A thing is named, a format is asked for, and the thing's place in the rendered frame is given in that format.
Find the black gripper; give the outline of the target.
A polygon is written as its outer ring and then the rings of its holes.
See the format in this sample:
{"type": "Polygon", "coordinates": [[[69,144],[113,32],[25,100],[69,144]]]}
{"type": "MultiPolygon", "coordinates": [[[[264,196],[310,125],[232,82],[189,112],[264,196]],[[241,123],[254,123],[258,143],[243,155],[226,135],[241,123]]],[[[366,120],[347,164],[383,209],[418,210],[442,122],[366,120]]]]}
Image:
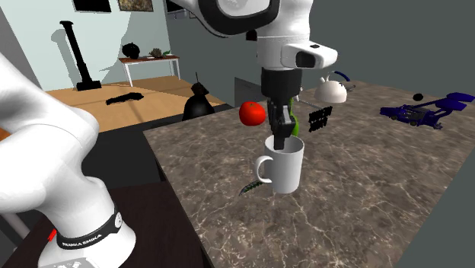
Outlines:
{"type": "Polygon", "coordinates": [[[284,130],[287,136],[297,136],[297,120],[292,111],[293,100],[289,99],[299,94],[301,79],[301,69],[276,71],[261,68],[261,93],[271,98],[267,101],[267,110],[275,150],[284,148],[284,130]],[[288,103],[283,106],[273,99],[288,103]]]}

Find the green curved vegetable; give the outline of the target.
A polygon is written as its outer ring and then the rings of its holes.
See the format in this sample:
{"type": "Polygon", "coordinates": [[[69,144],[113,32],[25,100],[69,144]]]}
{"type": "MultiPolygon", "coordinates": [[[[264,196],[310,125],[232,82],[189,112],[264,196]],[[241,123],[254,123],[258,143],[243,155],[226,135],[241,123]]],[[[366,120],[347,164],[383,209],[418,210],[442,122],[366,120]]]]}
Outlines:
{"type": "Polygon", "coordinates": [[[295,120],[295,126],[292,130],[292,135],[293,136],[298,136],[298,133],[299,133],[299,121],[298,121],[298,118],[294,115],[294,111],[293,111],[293,103],[294,103],[294,98],[291,98],[289,100],[289,115],[292,117],[292,119],[295,120]]]}

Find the red tomato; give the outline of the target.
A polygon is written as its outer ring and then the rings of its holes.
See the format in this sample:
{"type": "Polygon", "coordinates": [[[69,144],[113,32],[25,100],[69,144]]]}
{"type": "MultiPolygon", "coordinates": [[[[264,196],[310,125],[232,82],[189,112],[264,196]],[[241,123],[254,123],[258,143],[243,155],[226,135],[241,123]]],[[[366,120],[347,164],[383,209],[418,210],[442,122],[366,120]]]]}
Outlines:
{"type": "Polygon", "coordinates": [[[246,101],[240,106],[239,118],[245,126],[259,126],[266,119],[266,111],[260,104],[246,101]]]}

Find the black slotted kitchen tool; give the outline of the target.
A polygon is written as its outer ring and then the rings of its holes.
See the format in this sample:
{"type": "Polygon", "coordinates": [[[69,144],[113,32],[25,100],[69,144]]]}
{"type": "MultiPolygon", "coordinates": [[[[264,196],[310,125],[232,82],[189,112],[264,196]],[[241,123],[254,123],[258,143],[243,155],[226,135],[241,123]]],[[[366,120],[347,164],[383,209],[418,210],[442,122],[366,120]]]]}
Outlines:
{"type": "Polygon", "coordinates": [[[327,125],[328,117],[331,115],[333,110],[332,106],[319,107],[316,104],[312,104],[302,99],[298,99],[298,102],[316,109],[314,112],[308,114],[308,122],[310,123],[308,132],[319,130],[327,125]]]}

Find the white mug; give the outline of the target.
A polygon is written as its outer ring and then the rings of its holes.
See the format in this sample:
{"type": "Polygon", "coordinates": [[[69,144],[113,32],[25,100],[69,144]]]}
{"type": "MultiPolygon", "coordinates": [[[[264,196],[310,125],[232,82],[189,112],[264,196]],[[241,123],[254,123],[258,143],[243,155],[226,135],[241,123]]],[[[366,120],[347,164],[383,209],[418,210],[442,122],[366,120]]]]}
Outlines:
{"type": "Polygon", "coordinates": [[[290,135],[282,150],[274,149],[274,136],[266,138],[263,155],[254,162],[253,173],[258,182],[268,183],[276,193],[292,193],[298,189],[304,155],[304,142],[290,135]]]}

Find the grey cabinet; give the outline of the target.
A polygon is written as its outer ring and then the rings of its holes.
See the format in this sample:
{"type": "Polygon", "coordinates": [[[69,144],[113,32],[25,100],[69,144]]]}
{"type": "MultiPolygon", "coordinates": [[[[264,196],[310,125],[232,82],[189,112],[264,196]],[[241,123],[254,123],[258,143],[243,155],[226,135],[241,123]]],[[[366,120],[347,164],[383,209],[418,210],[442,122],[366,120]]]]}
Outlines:
{"type": "Polygon", "coordinates": [[[260,102],[266,98],[261,93],[261,87],[244,79],[234,78],[234,106],[240,107],[244,102],[260,102]]]}

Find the black rounded figure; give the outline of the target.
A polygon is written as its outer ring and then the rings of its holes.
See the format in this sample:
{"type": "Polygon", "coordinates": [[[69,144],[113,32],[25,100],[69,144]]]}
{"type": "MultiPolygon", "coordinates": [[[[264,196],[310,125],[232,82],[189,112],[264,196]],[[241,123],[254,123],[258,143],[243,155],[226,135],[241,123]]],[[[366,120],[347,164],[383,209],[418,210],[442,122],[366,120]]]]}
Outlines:
{"type": "Polygon", "coordinates": [[[195,75],[196,83],[191,87],[193,96],[189,97],[184,105],[182,121],[215,113],[214,107],[206,98],[209,91],[199,82],[198,74],[195,75]]]}

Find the blue toy vehicle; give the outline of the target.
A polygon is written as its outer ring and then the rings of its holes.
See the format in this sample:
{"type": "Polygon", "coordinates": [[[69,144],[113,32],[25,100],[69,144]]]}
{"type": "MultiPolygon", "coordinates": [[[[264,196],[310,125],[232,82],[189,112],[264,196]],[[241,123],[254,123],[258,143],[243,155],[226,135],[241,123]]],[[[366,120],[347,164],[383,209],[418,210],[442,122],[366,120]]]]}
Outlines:
{"type": "Polygon", "coordinates": [[[430,126],[433,129],[442,129],[438,121],[453,111],[462,111],[475,100],[475,96],[460,92],[447,94],[446,97],[417,105],[404,104],[399,107],[382,107],[380,115],[392,120],[408,123],[411,126],[430,126]]]}

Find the white-legged side table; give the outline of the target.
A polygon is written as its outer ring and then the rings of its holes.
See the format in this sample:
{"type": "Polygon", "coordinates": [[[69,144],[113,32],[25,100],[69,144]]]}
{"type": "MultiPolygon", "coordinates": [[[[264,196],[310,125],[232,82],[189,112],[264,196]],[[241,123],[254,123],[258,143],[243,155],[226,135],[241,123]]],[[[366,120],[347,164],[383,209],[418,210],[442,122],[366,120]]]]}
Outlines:
{"type": "Polygon", "coordinates": [[[126,77],[128,79],[129,86],[132,87],[133,86],[132,76],[130,74],[129,67],[131,65],[139,65],[139,64],[150,63],[150,62],[157,62],[157,61],[168,62],[170,66],[171,74],[177,76],[178,79],[180,80],[181,75],[180,75],[179,58],[180,58],[179,56],[172,54],[171,51],[168,50],[162,53],[162,55],[159,57],[154,57],[152,55],[139,56],[136,59],[126,57],[126,58],[119,58],[119,61],[123,65],[124,73],[126,74],[126,77]]]}

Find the black flat floor object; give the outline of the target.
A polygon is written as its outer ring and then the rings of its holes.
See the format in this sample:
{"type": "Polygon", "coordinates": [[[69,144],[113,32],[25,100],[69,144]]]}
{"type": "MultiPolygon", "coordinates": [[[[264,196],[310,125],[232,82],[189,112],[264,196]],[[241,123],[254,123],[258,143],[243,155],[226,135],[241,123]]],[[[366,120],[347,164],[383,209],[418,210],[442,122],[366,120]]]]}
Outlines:
{"type": "Polygon", "coordinates": [[[126,101],[139,101],[143,97],[144,96],[139,92],[130,92],[127,94],[123,94],[117,97],[112,97],[110,99],[107,99],[105,103],[106,105],[111,105],[111,104],[123,103],[126,101]]]}

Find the black upright floor stand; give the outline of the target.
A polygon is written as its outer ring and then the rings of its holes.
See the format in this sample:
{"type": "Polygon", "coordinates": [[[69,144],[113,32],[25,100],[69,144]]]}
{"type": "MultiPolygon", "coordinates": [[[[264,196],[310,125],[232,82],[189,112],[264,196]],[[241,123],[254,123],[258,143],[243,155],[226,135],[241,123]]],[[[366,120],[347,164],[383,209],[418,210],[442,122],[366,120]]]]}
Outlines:
{"type": "Polygon", "coordinates": [[[66,36],[68,37],[70,47],[72,49],[73,55],[76,60],[78,71],[81,76],[81,81],[76,84],[76,89],[78,91],[88,91],[88,90],[102,88],[100,81],[94,81],[90,76],[88,67],[86,63],[84,62],[84,59],[81,54],[81,50],[78,46],[78,42],[75,38],[75,34],[72,29],[73,23],[71,21],[60,21],[59,23],[64,27],[66,36]]]}

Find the brown wall picture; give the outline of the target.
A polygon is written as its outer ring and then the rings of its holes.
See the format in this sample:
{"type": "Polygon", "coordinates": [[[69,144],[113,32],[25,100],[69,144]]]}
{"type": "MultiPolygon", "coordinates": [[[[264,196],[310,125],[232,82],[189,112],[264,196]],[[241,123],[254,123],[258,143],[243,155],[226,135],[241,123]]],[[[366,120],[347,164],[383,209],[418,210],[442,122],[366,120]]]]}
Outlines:
{"type": "Polygon", "coordinates": [[[121,11],[153,12],[152,0],[117,0],[121,11]]]}

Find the black wall picture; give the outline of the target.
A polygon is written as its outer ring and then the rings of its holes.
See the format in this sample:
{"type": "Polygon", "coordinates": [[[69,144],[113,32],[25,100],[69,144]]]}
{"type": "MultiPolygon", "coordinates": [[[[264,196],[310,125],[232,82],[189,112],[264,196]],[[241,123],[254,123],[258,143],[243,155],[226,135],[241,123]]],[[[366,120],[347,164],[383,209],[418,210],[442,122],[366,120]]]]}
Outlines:
{"type": "Polygon", "coordinates": [[[72,0],[76,11],[110,13],[109,0],[72,0]]]}

